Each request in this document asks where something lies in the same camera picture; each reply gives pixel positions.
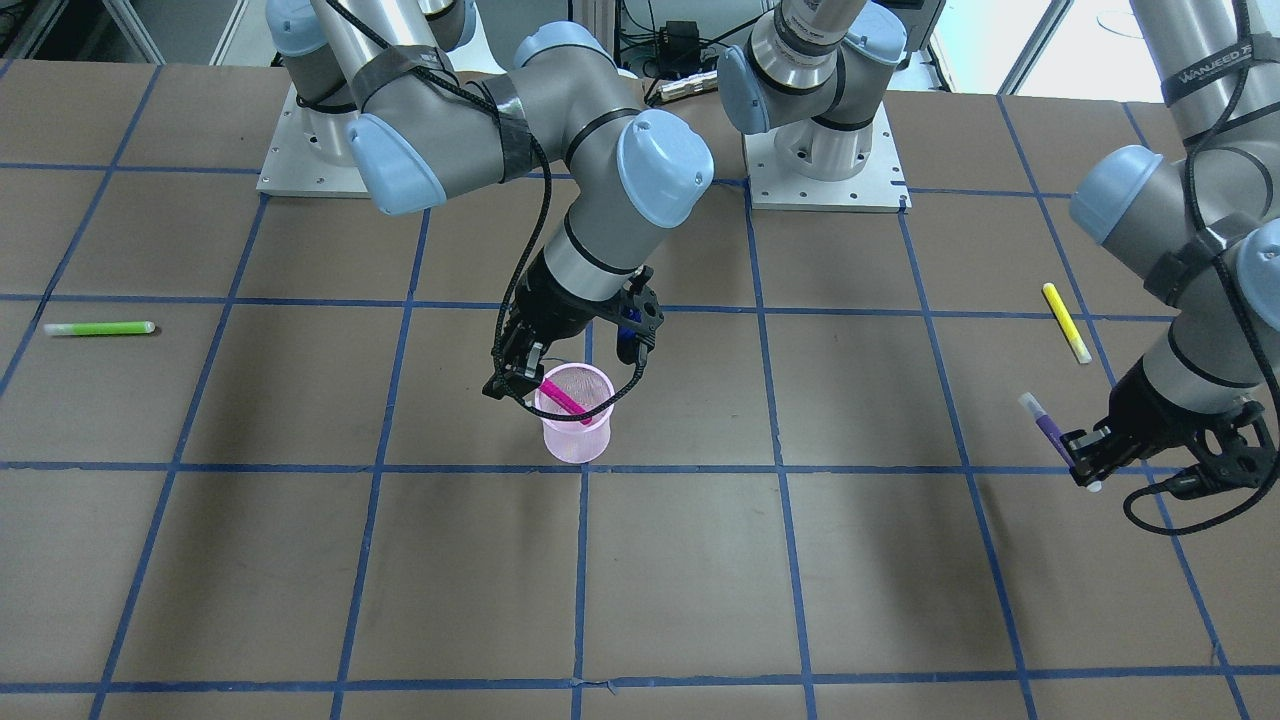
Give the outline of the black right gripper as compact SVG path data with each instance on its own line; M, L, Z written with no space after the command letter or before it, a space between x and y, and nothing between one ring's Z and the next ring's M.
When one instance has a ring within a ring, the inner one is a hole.
M618 327L616 352L621 363L645 366L664 320L657 293L649 287L653 274L650 266L641 265L608 299L580 299L561 286L539 252L515 287L497 343L495 370L483 393L525 404L545 379L543 354L556 341L581 333L595 318Z

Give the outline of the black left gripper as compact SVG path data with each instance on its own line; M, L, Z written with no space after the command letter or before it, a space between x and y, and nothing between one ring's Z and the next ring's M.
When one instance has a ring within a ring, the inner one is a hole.
M1119 468L1176 447L1196 464L1175 477L1175 491L1257 489L1277 456L1262 404L1233 400L1225 411L1187 410L1157 393L1140 363L1111 389L1108 414L1094 429L1065 432L1060 445L1075 484L1089 491L1100 491Z

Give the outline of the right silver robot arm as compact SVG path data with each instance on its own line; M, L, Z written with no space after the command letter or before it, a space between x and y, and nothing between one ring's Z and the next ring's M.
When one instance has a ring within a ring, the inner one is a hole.
M547 231L544 202L504 292L484 393L526 398L552 345L595 319L640 378L663 311L652 252L714 178L684 119L641 108L607 50L571 20L527 36L511 70L466 79L451 53L477 28L471 1L270 1L310 193L352 173L388 215L566 164L579 195Z

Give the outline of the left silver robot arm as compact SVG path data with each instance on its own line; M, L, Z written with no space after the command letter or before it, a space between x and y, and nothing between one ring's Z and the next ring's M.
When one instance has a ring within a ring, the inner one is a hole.
M1075 482L1183 447L1180 498L1257 488L1274 469L1260 400L1277 374L1277 36L1257 1L1134 1L1185 158L1119 149L1083 179L1073 220L1176 318L1061 442ZM746 136L791 142L795 169L841 181L837 137L865 135L905 50L902 23L869 1L782 1L717 61Z

